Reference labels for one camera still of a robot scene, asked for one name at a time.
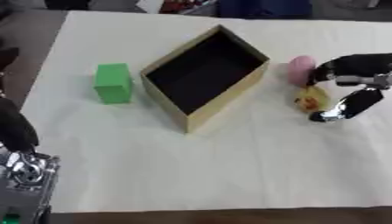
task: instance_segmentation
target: robotic arm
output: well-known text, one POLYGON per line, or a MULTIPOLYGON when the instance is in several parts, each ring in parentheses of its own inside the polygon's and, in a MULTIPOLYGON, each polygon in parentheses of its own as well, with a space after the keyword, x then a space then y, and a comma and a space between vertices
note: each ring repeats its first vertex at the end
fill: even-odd
POLYGON ((355 54, 331 60, 312 71, 307 85, 335 80, 341 87, 365 85, 341 99, 332 109, 312 113, 314 122, 350 119, 369 109, 384 96, 382 90, 392 85, 392 53, 355 54))
POLYGON ((3 224, 46 224, 57 183, 59 158, 35 151, 35 129, 5 98, 0 74, 0 221, 3 224))

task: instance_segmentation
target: floor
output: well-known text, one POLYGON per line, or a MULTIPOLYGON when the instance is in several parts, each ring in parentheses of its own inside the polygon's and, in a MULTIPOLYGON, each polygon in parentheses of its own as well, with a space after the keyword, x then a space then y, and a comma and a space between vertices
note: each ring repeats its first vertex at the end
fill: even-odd
POLYGON ((392 21, 392 1, 381 0, 379 7, 369 10, 345 8, 347 0, 311 0, 316 19, 392 21))
MULTIPOLYGON (((94 11, 143 12, 136 6, 138 0, 94 0, 94 11)), ((381 0, 380 7, 371 10, 345 8, 347 0, 311 0, 315 19, 356 21, 392 21, 392 1, 381 0)))

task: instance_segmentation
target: open box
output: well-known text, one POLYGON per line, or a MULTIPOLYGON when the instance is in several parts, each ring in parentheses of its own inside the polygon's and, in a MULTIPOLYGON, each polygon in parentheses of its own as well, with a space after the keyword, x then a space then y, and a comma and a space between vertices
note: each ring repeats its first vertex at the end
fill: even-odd
POLYGON ((256 84, 270 59, 222 25, 146 67, 147 93, 192 132, 256 84))

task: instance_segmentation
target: table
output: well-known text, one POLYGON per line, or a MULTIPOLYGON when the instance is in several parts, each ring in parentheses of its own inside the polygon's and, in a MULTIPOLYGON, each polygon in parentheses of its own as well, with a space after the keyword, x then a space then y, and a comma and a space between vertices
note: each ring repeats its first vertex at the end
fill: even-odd
MULTIPOLYGON (((296 89, 279 63, 391 52, 391 24, 246 21, 71 12, 22 112, 39 150, 62 158, 55 212, 121 212, 392 204, 391 97, 357 119, 311 123, 292 107, 296 89), (214 25, 272 58, 264 79, 191 135, 144 92, 138 73, 214 25), (92 89, 100 63, 126 62, 129 105, 105 106, 92 89)), ((350 92, 332 83, 337 99, 350 92)))

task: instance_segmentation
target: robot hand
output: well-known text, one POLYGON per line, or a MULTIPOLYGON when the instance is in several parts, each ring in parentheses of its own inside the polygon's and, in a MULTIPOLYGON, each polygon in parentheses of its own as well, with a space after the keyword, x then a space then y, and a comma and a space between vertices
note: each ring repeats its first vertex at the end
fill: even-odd
POLYGON ((366 85, 341 99, 329 111, 310 116, 314 122, 350 119, 383 99, 382 90, 392 85, 392 53, 355 54, 334 59, 319 66, 309 76, 308 86, 321 81, 335 80, 338 86, 366 85))
POLYGON ((35 129, 15 104, 3 97, 0 97, 0 127, 0 142, 8 151, 35 152, 35 146, 39 145, 35 129))

